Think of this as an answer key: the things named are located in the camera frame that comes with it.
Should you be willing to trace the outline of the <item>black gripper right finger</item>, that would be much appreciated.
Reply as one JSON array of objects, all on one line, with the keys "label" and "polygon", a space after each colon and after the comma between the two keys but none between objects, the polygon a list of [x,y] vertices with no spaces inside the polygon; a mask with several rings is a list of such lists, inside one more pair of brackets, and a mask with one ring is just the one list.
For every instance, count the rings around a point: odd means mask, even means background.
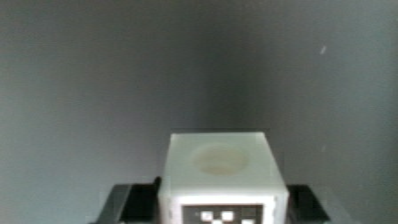
[{"label": "black gripper right finger", "polygon": [[345,224],[329,190],[308,184],[288,185],[287,224]]}]

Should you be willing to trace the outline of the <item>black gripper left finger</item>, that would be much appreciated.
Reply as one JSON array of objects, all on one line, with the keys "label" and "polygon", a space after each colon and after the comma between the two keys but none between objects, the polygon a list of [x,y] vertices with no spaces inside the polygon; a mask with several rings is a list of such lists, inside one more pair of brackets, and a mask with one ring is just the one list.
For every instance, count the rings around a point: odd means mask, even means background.
[{"label": "black gripper left finger", "polygon": [[157,177],[152,183],[112,187],[95,224],[160,224],[160,184]]}]

